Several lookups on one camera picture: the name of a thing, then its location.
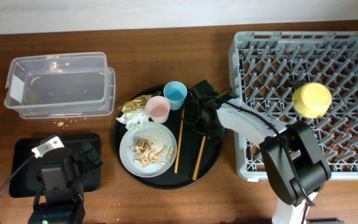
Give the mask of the blue plastic cup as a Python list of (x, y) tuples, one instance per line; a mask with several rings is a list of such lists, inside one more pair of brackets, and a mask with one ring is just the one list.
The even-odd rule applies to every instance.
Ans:
[(181, 108), (186, 99), (187, 93), (187, 87), (178, 81), (169, 82), (163, 88), (163, 95), (168, 100), (170, 109), (173, 111)]

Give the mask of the wooden chopstick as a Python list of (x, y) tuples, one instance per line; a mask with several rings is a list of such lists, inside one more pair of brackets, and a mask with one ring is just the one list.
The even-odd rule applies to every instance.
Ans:
[(192, 177), (193, 180), (198, 179), (200, 163), (201, 163), (201, 158), (202, 158), (202, 154), (203, 154), (205, 141), (206, 141), (206, 136), (203, 136), (203, 138), (201, 140), (201, 146), (200, 146), (200, 149), (199, 149), (198, 157), (197, 157), (197, 160), (196, 160), (196, 165), (195, 165), (193, 177)]
[(177, 156), (176, 156), (176, 159), (175, 159), (175, 169), (174, 169), (175, 174), (178, 173), (178, 165), (179, 165), (179, 160), (180, 160), (181, 140), (182, 140), (183, 126), (184, 126), (184, 121), (183, 121), (184, 114), (185, 114), (185, 108), (182, 108), (181, 116), (180, 116), (181, 123), (180, 123), (179, 137), (178, 137)]

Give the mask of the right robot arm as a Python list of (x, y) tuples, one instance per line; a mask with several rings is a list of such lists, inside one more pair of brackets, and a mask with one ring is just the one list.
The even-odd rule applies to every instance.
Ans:
[(302, 121), (289, 124), (269, 118), (230, 91), (214, 91), (206, 80), (189, 92), (197, 107), (195, 123), (207, 133), (221, 138), (225, 129), (231, 129), (259, 148), (269, 184), (278, 197), (272, 223), (306, 223), (314, 198), (331, 178), (310, 127)]

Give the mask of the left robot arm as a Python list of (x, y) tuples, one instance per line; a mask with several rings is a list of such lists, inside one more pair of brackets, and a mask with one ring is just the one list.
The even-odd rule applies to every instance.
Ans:
[(84, 175), (103, 164), (97, 150), (84, 142), (76, 149), (52, 149), (41, 161), (40, 177), (44, 188), (35, 195), (28, 222), (82, 223), (85, 217)]

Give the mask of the yellow plastic bowl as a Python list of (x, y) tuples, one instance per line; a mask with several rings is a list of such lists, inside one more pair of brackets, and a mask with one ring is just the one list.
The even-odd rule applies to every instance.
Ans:
[(332, 103), (332, 95), (323, 84), (311, 82), (295, 90), (292, 96), (295, 110), (306, 118), (320, 118)]

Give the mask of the pink plastic cup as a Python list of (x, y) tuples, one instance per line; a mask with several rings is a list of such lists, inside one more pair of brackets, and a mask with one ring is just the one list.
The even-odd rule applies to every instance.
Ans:
[(170, 103), (163, 96), (153, 96), (145, 106), (146, 112), (156, 123), (164, 123), (168, 119)]

